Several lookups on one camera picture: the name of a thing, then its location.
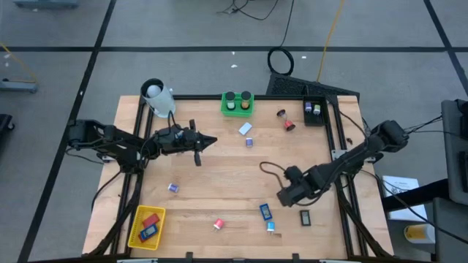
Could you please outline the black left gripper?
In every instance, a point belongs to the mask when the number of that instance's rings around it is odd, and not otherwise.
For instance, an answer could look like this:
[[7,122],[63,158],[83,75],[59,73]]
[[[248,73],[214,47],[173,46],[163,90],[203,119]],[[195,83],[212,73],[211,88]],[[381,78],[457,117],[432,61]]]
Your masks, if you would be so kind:
[[[176,138],[176,133],[183,132],[180,138]],[[195,120],[189,121],[189,126],[181,128],[178,124],[174,124],[169,128],[164,128],[154,134],[154,143],[159,152],[163,155],[174,153],[183,153],[193,151],[195,165],[201,166],[200,151],[202,148],[207,148],[217,141],[216,137],[200,134],[196,130]]]

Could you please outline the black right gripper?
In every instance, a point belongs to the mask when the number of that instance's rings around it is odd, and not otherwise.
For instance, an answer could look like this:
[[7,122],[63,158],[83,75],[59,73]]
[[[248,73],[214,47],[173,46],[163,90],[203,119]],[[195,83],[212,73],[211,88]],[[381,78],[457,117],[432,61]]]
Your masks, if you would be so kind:
[[284,175],[284,177],[290,182],[290,185],[287,187],[282,186],[276,193],[282,206],[312,205],[321,197],[322,178],[319,175],[306,175],[292,178],[288,175]]

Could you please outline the red sand hourglass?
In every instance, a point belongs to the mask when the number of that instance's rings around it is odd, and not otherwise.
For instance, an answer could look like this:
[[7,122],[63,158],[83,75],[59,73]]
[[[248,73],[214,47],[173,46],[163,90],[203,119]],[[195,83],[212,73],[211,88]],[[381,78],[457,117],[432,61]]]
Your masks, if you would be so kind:
[[284,127],[287,132],[295,128],[295,124],[288,118],[285,109],[279,110],[276,115],[284,121]]

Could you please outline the solid red rectangular box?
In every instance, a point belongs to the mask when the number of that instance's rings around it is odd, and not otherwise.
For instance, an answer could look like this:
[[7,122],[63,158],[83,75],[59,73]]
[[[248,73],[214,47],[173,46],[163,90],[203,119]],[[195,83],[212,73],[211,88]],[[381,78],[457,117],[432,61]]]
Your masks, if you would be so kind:
[[153,224],[157,224],[160,221],[159,216],[156,213],[151,214],[149,217],[142,221],[144,228],[148,228]]

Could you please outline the green plastic basket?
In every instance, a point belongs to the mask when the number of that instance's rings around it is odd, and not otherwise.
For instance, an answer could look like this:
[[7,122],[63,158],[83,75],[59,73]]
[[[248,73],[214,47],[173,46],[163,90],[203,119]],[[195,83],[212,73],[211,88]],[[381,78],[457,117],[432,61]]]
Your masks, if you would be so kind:
[[221,107],[220,111],[224,116],[228,117],[239,117],[239,118],[249,118],[252,116],[254,112],[254,96],[252,95],[251,98],[251,105],[248,110],[243,110],[241,108],[241,93],[235,93],[235,109],[234,110],[228,110],[226,108],[226,101],[225,101],[225,94],[227,92],[224,92],[222,94],[222,100],[221,100]]

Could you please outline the white cylindrical can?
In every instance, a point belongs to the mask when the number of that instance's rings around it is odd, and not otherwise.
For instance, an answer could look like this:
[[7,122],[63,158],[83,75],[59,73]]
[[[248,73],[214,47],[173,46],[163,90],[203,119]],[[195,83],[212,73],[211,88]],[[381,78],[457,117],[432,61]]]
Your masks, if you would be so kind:
[[173,90],[157,78],[145,81],[140,88],[140,95],[145,99],[153,113],[160,118],[167,118],[176,112]]

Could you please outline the black plastic basket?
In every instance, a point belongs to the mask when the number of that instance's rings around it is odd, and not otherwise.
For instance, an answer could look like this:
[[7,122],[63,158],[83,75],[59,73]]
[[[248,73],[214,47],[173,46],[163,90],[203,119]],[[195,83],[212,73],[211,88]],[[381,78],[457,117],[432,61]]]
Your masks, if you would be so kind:
[[[305,103],[312,103],[312,111],[305,111]],[[319,104],[321,106],[321,113],[315,115],[313,113],[314,105]],[[303,119],[306,126],[324,126],[328,123],[328,106],[324,96],[305,96],[303,98]]]

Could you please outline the yellow plastic basket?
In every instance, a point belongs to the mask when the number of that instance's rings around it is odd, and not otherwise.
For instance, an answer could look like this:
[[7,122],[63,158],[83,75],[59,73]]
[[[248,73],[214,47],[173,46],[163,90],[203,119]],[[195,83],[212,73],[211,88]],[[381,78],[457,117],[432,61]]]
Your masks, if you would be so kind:
[[[156,224],[158,232],[152,238],[148,239],[144,243],[140,242],[138,235],[145,229],[142,221],[149,217],[151,214],[156,213],[159,216],[160,221]],[[152,207],[139,205],[132,222],[132,228],[129,234],[127,245],[130,248],[140,248],[150,251],[155,251],[159,247],[159,243],[162,236],[162,229],[165,223],[166,209],[163,207]]]

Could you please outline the black floor mat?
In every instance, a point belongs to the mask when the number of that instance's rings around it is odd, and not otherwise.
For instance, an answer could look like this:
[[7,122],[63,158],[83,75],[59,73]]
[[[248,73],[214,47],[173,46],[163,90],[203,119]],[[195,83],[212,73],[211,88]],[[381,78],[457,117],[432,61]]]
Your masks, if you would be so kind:
[[337,95],[355,96],[360,99],[360,94],[355,91],[324,85],[318,82],[310,82],[290,76],[272,73],[268,83],[267,95]]

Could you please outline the white paper sheet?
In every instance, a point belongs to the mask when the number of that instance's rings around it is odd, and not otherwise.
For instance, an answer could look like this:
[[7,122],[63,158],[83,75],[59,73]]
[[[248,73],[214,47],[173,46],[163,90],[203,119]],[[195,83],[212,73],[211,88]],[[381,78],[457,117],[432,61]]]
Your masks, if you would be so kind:
[[[392,194],[400,194],[405,191],[413,190],[419,187],[419,182],[415,178],[394,177],[383,175],[384,197],[390,197]],[[388,219],[392,221],[413,221],[423,222],[421,218],[412,213],[409,209],[394,210],[388,212]]]

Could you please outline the grey cabinet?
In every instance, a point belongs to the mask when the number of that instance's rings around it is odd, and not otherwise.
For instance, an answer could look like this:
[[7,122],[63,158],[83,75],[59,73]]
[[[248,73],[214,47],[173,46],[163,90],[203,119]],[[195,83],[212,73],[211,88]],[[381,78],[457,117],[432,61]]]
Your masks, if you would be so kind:
[[449,197],[468,205],[468,101],[441,103]]

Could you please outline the grey floor base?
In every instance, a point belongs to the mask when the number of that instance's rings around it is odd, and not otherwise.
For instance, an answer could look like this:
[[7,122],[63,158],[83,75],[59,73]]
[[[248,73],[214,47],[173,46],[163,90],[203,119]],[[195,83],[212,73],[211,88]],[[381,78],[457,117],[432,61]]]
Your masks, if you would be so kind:
[[0,80],[0,91],[17,91],[17,92],[29,92],[35,94],[38,90],[38,86],[35,82],[26,82],[22,80],[8,80],[4,78]]

